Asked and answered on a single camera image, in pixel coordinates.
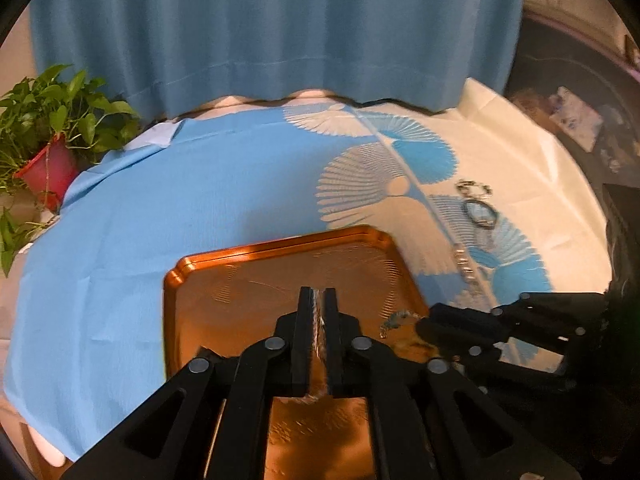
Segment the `pothos plant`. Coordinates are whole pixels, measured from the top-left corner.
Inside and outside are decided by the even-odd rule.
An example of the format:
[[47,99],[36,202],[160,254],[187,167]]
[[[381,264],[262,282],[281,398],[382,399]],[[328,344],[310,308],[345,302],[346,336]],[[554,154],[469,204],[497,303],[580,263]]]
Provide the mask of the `pothos plant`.
[[[119,150],[140,132],[138,115],[123,100],[110,100],[98,89],[101,78],[87,79],[85,70],[69,82],[58,79],[69,65],[54,65],[37,78],[25,78],[0,100],[0,192],[13,194],[25,187],[14,174],[43,148],[64,138],[84,165],[95,164],[102,153]],[[7,209],[0,216],[5,273],[17,251],[46,224],[16,222]]]

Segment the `copper tray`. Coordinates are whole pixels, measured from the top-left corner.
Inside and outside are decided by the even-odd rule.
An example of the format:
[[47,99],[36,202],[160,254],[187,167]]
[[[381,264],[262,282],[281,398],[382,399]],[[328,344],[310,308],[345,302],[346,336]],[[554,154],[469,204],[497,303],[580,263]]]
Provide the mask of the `copper tray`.
[[[368,226],[187,256],[164,279],[167,376],[200,346],[234,356],[272,335],[278,317],[297,309],[300,286],[335,287],[340,310],[358,317],[372,338],[394,311],[428,311],[391,236]],[[404,357],[426,359],[406,329],[385,342]],[[312,395],[274,400],[265,479],[373,478],[364,400],[333,399],[323,387],[315,358]]]

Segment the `curtain fold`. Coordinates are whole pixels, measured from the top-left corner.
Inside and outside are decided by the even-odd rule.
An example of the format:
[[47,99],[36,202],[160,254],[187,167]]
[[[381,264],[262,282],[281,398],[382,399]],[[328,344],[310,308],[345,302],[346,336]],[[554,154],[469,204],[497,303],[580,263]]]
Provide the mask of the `curtain fold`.
[[501,92],[522,0],[33,0],[40,70],[71,63],[147,118],[323,88],[432,111]]

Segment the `orange metal tray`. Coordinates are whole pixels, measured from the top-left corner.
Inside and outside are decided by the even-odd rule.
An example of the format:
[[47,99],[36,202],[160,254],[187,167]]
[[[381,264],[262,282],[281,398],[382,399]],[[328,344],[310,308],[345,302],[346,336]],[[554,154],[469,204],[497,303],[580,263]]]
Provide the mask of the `orange metal tray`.
[[[164,279],[167,376],[200,346],[234,356],[272,335],[278,317],[297,309],[301,286],[334,287],[340,310],[372,338],[394,311],[428,311],[391,236],[368,226],[187,256]],[[385,342],[426,359],[411,327],[404,329]],[[265,479],[373,478],[364,400],[326,396],[319,357],[311,396],[274,400]]]

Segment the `tray rim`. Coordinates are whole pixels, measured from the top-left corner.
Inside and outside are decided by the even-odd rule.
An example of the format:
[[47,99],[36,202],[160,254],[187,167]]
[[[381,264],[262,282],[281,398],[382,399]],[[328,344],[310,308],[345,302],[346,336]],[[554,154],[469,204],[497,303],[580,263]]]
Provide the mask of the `tray rim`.
[[166,378],[170,378],[180,370],[180,357],[178,355],[180,345],[175,337],[176,296],[178,289],[186,282],[192,272],[221,265],[265,260],[357,242],[366,242],[376,249],[385,251],[386,256],[396,264],[396,268],[406,284],[409,301],[411,304],[419,304],[422,307],[422,313],[427,315],[428,306],[422,298],[414,277],[406,266],[393,238],[388,233],[369,225],[357,225],[206,253],[191,254],[181,258],[175,267],[169,270],[164,277],[162,285],[162,346],[164,349],[164,373]]

